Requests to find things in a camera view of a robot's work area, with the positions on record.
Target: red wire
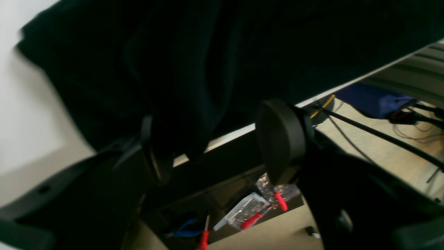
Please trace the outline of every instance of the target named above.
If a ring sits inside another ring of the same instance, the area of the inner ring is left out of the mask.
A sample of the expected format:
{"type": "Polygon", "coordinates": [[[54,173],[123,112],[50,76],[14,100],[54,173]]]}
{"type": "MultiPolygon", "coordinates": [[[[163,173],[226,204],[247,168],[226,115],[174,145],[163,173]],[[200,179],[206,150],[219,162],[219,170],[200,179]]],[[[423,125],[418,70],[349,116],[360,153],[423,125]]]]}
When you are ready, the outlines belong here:
{"type": "Polygon", "coordinates": [[[404,114],[402,114],[402,115],[400,115],[400,116],[395,116],[395,115],[397,115],[399,112],[401,112],[403,109],[406,109],[407,107],[409,107],[409,106],[411,106],[412,103],[413,102],[413,104],[414,103],[416,103],[416,100],[411,100],[411,101],[409,101],[409,102],[407,102],[405,105],[403,105],[402,107],[400,107],[399,109],[398,109],[398,111],[396,111],[395,113],[393,113],[392,115],[391,115],[391,117],[392,118],[402,118],[402,117],[405,117],[405,116],[407,116],[408,114],[410,114],[411,112],[412,112],[412,110],[410,111],[410,112],[406,112],[406,113],[404,113],[404,114]]]}
{"type": "Polygon", "coordinates": [[[421,143],[421,144],[427,144],[427,143],[430,143],[430,142],[433,142],[433,141],[441,141],[441,140],[444,140],[444,138],[440,138],[440,139],[435,139],[435,140],[431,140],[431,141],[420,141],[420,139],[413,138],[413,137],[410,137],[410,136],[404,134],[403,132],[401,132],[401,130],[399,129],[399,127],[396,126],[396,125],[395,125],[395,128],[396,128],[397,132],[400,133],[402,136],[406,137],[406,139],[412,139],[412,140],[415,140],[415,141],[417,141],[417,142],[419,142],[419,143],[421,143]]]}

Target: yellow wire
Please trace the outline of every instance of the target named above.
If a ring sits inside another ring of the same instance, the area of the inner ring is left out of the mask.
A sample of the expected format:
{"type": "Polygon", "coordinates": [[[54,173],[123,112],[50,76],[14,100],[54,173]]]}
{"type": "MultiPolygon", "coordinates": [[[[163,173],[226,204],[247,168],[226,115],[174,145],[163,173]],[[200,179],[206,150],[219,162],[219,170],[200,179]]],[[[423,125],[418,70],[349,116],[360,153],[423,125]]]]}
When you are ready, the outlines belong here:
{"type": "MultiPolygon", "coordinates": [[[[330,102],[333,101],[334,97],[335,97],[335,95],[330,96],[330,99],[329,99],[329,100],[328,100],[328,101],[322,106],[322,108],[324,109],[325,107],[327,107],[327,105],[328,105],[330,102]]],[[[314,114],[312,114],[312,115],[310,116],[310,119],[312,119],[313,117],[317,116],[317,114],[319,114],[320,111],[321,111],[321,109],[318,110],[318,111],[316,111],[314,114]]]]}

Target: mounting hole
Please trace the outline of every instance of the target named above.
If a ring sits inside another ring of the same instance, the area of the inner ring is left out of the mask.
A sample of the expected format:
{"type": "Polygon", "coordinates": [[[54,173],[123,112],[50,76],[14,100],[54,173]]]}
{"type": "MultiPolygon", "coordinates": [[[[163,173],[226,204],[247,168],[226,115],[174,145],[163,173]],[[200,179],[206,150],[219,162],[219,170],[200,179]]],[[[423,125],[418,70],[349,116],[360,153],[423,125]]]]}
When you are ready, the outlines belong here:
{"type": "Polygon", "coordinates": [[[49,192],[49,190],[51,190],[51,187],[48,185],[45,185],[39,189],[39,194],[46,194],[47,192],[49,192]]]}
{"type": "Polygon", "coordinates": [[[353,231],[353,221],[347,211],[341,210],[340,222],[345,228],[349,230],[349,232],[353,231]]]}

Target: floor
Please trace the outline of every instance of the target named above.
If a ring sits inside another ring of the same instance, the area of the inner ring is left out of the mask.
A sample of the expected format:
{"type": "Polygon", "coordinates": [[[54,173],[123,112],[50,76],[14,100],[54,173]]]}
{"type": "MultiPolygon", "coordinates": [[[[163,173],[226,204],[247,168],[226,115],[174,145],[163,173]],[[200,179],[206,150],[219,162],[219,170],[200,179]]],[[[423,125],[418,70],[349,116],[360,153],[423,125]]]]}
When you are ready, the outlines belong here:
{"type": "MultiPolygon", "coordinates": [[[[335,109],[339,108],[340,103],[340,101],[335,103],[335,109]]],[[[366,118],[348,104],[343,104],[337,112],[350,119],[410,143],[438,159],[444,159],[442,141],[436,140],[442,138],[442,136],[432,137],[428,140],[421,140],[421,142],[427,143],[420,143],[415,140],[400,138],[395,135],[393,127],[388,121],[366,118]]],[[[428,112],[423,112],[423,114],[430,116],[428,112]]],[[[438,173],[431,183],[426,184],[427,179],[436,170],[436,167],[422,158],[419,158],[389,142],[345,124],[342,121],[335,120],[349,138],[381,167],[411,184],[430,198],[444,198],[444,174],[438,173]]],[[[417,127],[422,130],[427,130],[430,128],[430,125],[421,123],[417,127]]],[[[404,134],[413,138],[423,138],[428,135],[442,133],[442,131],[436,127],[427,132],[422,132],[414,126],[409,125],[400,125],[399,128],[404,134]]],[[[347,152],[360,156],[360,154],[341,136],[329,120],[320,124],[317,129],[332,138],[347,152]]],[[[256,225],[247,231],[240,232],[211,244],[209,245],[208,250],[323,249],[320,239],[310,237],[306,234],[304,231],[306,226],[315,226],[314,219],[307,205],[256,225]]],[[[140,223],[138,227],[135,227],[134,232],[128,235],[124,249],[167,250],[161,241],[143,223],[140,223]]]]}

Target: screwdriver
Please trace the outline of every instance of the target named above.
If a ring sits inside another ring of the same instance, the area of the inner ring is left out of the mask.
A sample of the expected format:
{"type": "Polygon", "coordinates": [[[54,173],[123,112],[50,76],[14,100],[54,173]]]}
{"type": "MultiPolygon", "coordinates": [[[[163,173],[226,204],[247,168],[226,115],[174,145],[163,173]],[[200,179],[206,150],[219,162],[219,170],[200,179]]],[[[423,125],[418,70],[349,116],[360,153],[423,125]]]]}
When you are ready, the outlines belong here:
{"type": "Polygon", "coordinates": [[[253,215],[252,217],[248,218],[246,221],[244,221],[241,225],[241,229],[245,230],[251,225],[253,225],[258,219],[262,218],[262,216],[267,212],[267,210],[271,209],[273,207],[273,204],[270,204],[268,207],[262,209],[257,214],[253,215]]]}
{"type": "Polygon", "coordinates": [[[206,250],[206,248],[208,247],[208,234],[210,233],[208,231],[209,223],[210,223],[210,215],[207,214],[205,222],[205,230],[202,232],[202,237],[200,238],[199,250],[206,250]]]}
{"type": "Polygon", "coordinates": [[[277,188],[273,188],[273,194],[276,197],[276,200],[279,203],[279,207],[282,209],[282,211],[287,211],[287,203],[284,201],[284,198],[282,198],[281,193],[277,188]]]}

